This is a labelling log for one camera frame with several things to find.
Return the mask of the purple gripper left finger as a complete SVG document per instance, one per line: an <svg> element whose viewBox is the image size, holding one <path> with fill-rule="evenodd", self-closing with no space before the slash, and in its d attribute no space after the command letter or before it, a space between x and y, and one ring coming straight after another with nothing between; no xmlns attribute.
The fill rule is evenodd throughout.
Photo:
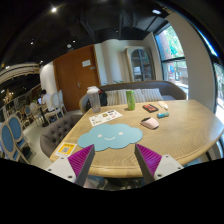
<svg viewBox="0 0 224 224"><path fill-rule="evenodd" d="M58 158L47 171L81 187L88 186L88 172L95 156L93 145L87 146L67 158Z"/></svg>

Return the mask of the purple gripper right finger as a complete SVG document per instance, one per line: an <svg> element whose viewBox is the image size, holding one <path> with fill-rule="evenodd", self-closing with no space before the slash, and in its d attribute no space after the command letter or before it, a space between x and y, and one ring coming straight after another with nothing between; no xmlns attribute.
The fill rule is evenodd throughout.
<svg viewBox="0 0 224 224"><path fill-rule="evenodd" d="M183 169L170 155L160 155L140 144L135 145L135 156L146 184Z"/></svg>

